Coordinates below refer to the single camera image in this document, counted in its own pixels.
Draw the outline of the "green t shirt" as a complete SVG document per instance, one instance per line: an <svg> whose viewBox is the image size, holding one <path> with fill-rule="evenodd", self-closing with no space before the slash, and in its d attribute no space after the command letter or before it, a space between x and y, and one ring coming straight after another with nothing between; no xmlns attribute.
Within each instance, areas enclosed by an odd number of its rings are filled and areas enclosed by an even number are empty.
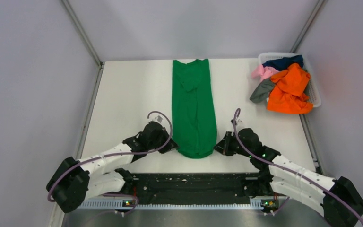
<svg viewBox="0 0 363 227"><path fill-rule="evenodd" d="M208 59L173 60L172 122L180 154L201 159L213 153L217 126Z"/></svg>

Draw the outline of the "orange t shirt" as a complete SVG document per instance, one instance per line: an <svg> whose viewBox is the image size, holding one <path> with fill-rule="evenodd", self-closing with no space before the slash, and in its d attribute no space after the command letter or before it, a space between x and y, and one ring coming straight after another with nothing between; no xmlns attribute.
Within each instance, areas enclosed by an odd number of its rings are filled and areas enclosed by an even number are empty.
<svg viewBox="0 0 363 227"><path fill-rule="evenodd" d="M267 110L284 114L307 114L313 109L305 89L311 79L310 73L298 63L270 77L275 87L269 94Z"/></svg>

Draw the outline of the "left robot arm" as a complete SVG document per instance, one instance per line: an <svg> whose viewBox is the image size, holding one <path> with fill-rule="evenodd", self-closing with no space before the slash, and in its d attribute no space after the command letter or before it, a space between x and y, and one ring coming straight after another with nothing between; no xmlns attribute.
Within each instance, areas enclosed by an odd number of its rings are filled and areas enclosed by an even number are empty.
<svg viewBox="0 0 363 227"><path fill-rule="evenodd" d="M130 194L134 178L123 166L148 154L177 148L172 136L173 131L167 131L158 121L150 121L143 131L98 155L64 159L46 186L48 201L70 213L96 196L111 192Z"/></svg>

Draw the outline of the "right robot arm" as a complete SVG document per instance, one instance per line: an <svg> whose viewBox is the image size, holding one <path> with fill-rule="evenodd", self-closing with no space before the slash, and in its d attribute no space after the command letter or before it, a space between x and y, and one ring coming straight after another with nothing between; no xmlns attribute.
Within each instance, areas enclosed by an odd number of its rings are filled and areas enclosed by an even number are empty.
<svg viewBox="0 0 363 227"><path fill-rule="evenodd" d="M327 177L299 166L265 146L251 128L227 131L214 150L225 156L249 158L259 170L259 191L286 195L310 207L332 227L354 227L363 215L363 199L345 177Z"/></svg>

